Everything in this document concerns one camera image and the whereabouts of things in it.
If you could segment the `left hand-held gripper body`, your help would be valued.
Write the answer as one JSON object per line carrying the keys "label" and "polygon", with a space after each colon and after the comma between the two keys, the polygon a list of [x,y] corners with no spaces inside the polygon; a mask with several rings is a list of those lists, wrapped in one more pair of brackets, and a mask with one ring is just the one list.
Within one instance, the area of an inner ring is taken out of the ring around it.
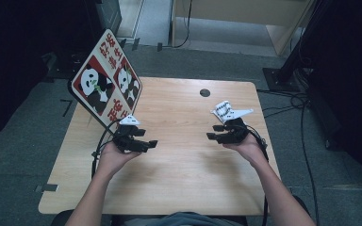
{"label": "left hand-held gripper body", "polygon": [[134,136],[139,130],[139,125],[140,122],[133,115],[128,115],[120,120],[113,135],[113,142],[121,152],[136,152],[138,150]]}

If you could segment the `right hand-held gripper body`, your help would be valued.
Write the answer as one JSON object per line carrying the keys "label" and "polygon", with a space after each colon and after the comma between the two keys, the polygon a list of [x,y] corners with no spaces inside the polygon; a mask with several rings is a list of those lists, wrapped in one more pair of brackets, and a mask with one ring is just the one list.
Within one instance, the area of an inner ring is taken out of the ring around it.
{"label": "right hand-held gripper body", "polygon": [[247,125],[242,119],[243,116],[251,114],[252,109],[230,110],[227,114],[227,128],[230,134],[229,143],[239,144],[248,135]]}

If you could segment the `panda picture board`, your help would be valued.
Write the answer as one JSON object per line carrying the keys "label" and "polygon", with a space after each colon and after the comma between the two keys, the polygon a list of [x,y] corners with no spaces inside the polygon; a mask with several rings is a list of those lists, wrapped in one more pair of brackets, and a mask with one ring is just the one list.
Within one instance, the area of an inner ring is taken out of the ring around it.
{"label": "panda picture board", "polygon": [[104,127],[133,115],[142,92],[140,79],[110,29],[97,41],[68,87]]}

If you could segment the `person's right hand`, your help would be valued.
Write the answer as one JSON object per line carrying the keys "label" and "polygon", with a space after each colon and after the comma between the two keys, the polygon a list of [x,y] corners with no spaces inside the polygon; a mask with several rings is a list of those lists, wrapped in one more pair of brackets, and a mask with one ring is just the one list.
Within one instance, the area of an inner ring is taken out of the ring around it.
{"label": "person's right hand", "polygon": [[239,144],[223,144],[223,147],[238,152],[254,168],[267,162],[258,143],[252,135],[248,135]]}

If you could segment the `person's left hand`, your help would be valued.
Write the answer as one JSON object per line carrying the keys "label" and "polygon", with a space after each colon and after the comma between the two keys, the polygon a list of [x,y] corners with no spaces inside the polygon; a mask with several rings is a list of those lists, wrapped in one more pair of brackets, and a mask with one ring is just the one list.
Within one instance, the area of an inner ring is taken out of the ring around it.
{"label": "person's left hand", "polygon": [[127,162],[138,156],[140,153],[122,153],[114,143],[108,143],[101,151],[95,175],[110,180]]}

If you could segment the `black metal stand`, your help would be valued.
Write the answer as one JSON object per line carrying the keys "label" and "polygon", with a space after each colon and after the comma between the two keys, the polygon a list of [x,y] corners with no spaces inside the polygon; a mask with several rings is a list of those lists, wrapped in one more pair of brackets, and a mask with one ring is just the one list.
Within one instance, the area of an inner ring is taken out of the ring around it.
{"label": "black metal stand", "polygon": [[295,22],[289,27],[268,25],[269,35],[277,53],[282,54],[287,47],[287,42],[292,41],[292,36],[301,27],[300,38],[280,69],[263,68],[262,71],[270,90],[298,91],[294,72],[310,63],[310,58],[304,56],[304,45],[308,36],[313,32],[312,25],[316,22],[317,11],[323,0],[304,0],[302,13],[296,16]]}

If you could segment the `person's grey-blue clothing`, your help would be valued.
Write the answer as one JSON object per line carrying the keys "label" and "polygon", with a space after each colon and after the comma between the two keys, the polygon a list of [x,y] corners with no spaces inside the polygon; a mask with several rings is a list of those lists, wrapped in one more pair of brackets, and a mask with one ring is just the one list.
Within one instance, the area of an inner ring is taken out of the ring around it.
{"label": "person's grey-blue clothing", "polygon": [[192,212],[177,212],[168,216],[118,218],[111,226],[244,226],[242,223],[225,218],[211,218]]}

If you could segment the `grey floor tape strip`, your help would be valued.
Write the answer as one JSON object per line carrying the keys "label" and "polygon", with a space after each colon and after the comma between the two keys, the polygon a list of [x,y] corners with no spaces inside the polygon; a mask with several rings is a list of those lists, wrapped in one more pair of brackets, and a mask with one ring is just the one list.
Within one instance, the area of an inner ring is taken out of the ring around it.
{"label": "grey floor tape strip", "polygon": [[53,185],[53,184],[37,185],[35,187],[36,192],[45,192],[45,191],[56,192],[57,189],[58,185]]}

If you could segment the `black stand base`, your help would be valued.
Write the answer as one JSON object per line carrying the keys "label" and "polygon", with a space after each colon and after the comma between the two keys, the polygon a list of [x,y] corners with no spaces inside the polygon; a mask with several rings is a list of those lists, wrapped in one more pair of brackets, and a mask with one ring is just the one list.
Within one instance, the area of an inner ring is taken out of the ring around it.
{"label": "black stand base", "polygon": [[84,53],[72,54],[69,61],[62,62],[54,52],[51,52],[42,55],[41,59],[48,69],[46,79],[70,79],[79,71],[85,62],[86,55]]}

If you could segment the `light wooden cabinet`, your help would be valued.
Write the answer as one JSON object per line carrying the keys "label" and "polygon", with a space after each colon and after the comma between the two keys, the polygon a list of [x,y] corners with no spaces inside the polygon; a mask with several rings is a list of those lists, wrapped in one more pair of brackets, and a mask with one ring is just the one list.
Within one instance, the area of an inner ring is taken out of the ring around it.
{"label": "light wooden cabinet", "polygon": [[281,56],[316,0],[173,0],[172,44],[177,18],[264,24]]}

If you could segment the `black cabinet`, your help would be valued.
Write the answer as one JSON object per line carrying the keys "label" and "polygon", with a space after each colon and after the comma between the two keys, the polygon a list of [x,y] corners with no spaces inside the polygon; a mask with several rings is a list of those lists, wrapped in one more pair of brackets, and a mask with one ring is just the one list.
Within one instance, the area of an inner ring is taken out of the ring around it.
{"label": "black cabinet", "polygon": [[90,49],[107,29],[117,33],[122,21],[119,0],[85,0],[90,29]]}

